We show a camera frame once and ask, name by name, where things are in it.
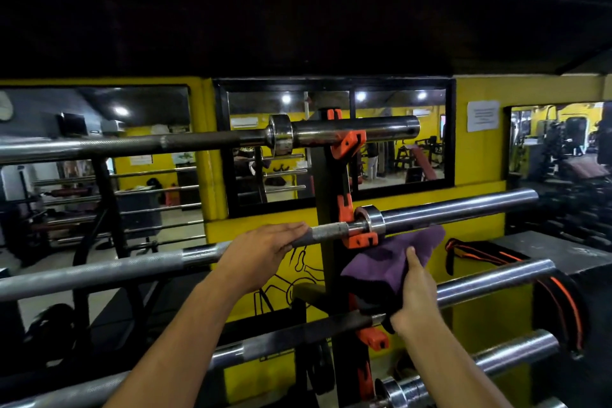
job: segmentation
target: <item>black metal frame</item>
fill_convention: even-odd
[[[366,200],[391,195],[410,194],[450,188],[455,185],[455,116],[456,93],[455,79],[449,77],[347,77],[347,78],[261,78],[261,79],[216,79],[214,80],[217,101],[217,128],[219,131],[230,129],[231,92],[305,92],[305,91],[348,91],[351,118],[356,117],[355,90],[393,91],[419,90],[428,88],[446,91],[446,131],[444,139],[444,179],[422,181],[420,183],[385,186],[380,188],[359,189],[357,184],[356,158],[350,163],[353,200]],[[236,177],[231,149],[221,150],[223,160],[223,179],[228,201],[230,218],[255,216],[265,213],[299,210],[316,206],[315,197],[307,199],[284,200],[282,202],[240,205],[236,191]]]

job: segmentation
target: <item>purple cloth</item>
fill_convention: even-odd
[[[342,270],[341,276],[383,281],[397,294],[408,271],[406,249],[414,247],[421,264],[425,266],[445,234],[444,227],[435,224],[426,229],[388,237],[379,245],[355,255]]]

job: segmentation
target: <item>left hand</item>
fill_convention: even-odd
[[[279,269],[291,242],[306,234],[305,222],[268,224],[240,234],[227,247],[215,272],[240,296],[262,288]]]

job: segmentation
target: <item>cleaning cloth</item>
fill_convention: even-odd
[[[386,313],[394,313],[402,307],[402,288],[408,272],[406,249],[414,247],[425,266],[445,234],[444,227],[434,225],[387,237],[348,263],[340,274],[344,287],[367,303],[379,305]]]

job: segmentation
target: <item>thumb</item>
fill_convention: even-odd
[[[408,260],[408,270],[415,271],[415,269],[423,269],[414,247],[408,247],[406,249],[406,260]]]

